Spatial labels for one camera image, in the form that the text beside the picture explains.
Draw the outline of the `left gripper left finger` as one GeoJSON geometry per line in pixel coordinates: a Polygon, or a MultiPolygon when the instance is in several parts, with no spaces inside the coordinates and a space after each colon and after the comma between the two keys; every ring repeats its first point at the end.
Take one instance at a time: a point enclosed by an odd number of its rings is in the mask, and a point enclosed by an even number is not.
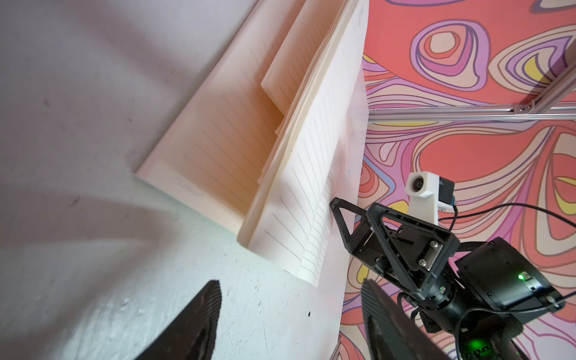
{"type": "Polygon", "coordinates": [[[138,359],[210,359],[222,305],[220,282],[210,280],[138,359]]]}

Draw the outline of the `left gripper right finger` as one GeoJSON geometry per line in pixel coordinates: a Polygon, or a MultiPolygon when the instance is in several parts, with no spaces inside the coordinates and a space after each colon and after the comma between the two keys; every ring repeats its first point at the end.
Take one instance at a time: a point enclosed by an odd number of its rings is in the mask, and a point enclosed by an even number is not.
{"type": "Polygon", "coordinates": [[[447,359],[376,281],[361,287],[361,309],[372,359],[447,359]]]}

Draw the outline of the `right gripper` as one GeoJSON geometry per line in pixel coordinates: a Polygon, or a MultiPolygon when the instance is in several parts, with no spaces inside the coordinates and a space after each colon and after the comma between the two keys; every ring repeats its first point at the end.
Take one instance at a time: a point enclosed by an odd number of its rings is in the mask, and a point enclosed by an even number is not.
{"type": "Polygon", "coordinates": [[[365,210],[335,197],[330,209],[344,247],[370,270],[417,302],[453,297],[449,259],[460,241],[452,232],[379,203],[365,210]]]}

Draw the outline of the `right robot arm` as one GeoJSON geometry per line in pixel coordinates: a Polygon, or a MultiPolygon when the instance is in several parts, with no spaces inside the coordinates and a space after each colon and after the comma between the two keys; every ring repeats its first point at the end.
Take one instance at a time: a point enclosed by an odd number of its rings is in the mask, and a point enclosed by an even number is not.
{"type": "Polygon", "coordinates": [[[361,289],[364,327],[375,359],[442,358],[428,337],[447,332],[459,359],[525,359],[524,326],[558,312],[567,298],[506,240],[460,241],[450,230],[374,203],[334,198],[330,208],[346,250],[399,289],[392,301],[370,280],[361,289]],[[421,317],[424,329],[415,327],[421,317]]]}

